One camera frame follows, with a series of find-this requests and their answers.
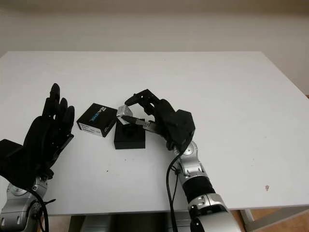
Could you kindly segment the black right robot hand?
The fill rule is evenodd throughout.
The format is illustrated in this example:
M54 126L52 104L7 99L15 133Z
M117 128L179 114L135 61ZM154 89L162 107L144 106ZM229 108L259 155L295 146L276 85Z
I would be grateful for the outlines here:
M154 121L144 121L134 117L129 106L139 104L147 115L153 115ZM159 99L149 89L135 93L125 101L121 112L117 115L122 123L131 123L143 127L144 130L156 133L167 141L167 149L182 151L182 144L177 140L176 124L172 122L175 111L165 99Z

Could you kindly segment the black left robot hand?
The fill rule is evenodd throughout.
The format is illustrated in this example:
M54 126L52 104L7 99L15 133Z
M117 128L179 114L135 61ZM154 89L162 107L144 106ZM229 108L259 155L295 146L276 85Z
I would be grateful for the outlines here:
M71 133L74 117L74 107L68 106L67 100L60 97L60 87L54 83L42 115L32 122L23 144L32 156L36 176L53 178L51 167L74 137Z

